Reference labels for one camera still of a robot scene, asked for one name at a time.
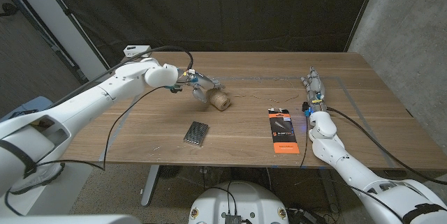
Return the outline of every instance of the wooden object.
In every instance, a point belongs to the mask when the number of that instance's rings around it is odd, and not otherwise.
[[[160,63],[179,68],[186,67],[189,61],[181,52],[152,56]],[[131,110],[109,148],[108,162],[299,167],[306,142],[306,119],[301,112],[306,93],[299,77],[315,66],[326,87],[328,106],[362,126],[366,122],[378,141],[407,165],[419,170],[447,167],[444,153],[359,54],[194,52],[193,56],[197,71],[226,85],[230,107],[220,112],[209,103],[196,100],[191,87],[177,94],[167,89],[155,91]],[[98,160],[113,121],[130,103],[131,100],[118,103],[90,123],[74,139],[64,158]],[[271,107],[290,111],[300,154],[273,151],[268,119]],[[367,167],[401,169],[387,161],[353,124],[338,114],[331,115],[346,150]],[[192,121],[210,126],[202,147],[183,142]],[[310,140],[304,166],[327,167],[314,156]]]

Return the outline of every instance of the black strap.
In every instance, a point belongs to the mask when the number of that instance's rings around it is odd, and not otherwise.
[[[429,213],[433,213],[433,212],[440,211],[440,210],[447,211],[443,207],[439,206],[438,204],[424,203],[424,204],[416,205],[414,207],[416,209],[411,210],[410,212],[408,212],[404,215],[404,218],[403,218],[404,223],[409,224],[411,221],[413,221],[419,215],[429,214]]]
[[[25,164],[23,179],[36,172],[37,166],[34,160],[19,147],[5,140],[0,140],[0,147],[14,154]]]

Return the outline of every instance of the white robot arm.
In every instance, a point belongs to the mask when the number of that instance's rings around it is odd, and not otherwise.
[[[337,127],[326,112],[323,83],[313,67],[307,78],[301,77],[308,94],[309,116],[313,128],[309,138],[318,158],[331,165],[350,186],[374,196],[354,191],[376,223],[435,224],[447,219],[447,206],[429,188],[412,179],[389,180],[377,176],[349,154],[337,136]]]
[[[45,173],[67,150],[72,139],[90,121],[115,103],[141,94],[145,84],[172,92],[182,85],[193,87],[193,95],[206,102],[200,88],[223,88],[196,71],[161,66],[156,59],[129,62],[106,81],[48,110],[26,114],[0,123],[0,195],[14,184],[25,184]]]

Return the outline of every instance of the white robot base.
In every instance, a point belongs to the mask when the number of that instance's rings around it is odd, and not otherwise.
[[[241,221],[288,224],[286,208],[272,192],[251,182],[232,181],[229,192],[235,197],[235,207],[233,198],[226,192],[228,183],[213,186],[197,198],[189,212],[189,224],[227,224]]]

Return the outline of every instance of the concrete wall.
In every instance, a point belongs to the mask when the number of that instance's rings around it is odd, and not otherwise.
[[[446,30],[447,0],[369,0],[349,47],[363,55],[445,154]]]

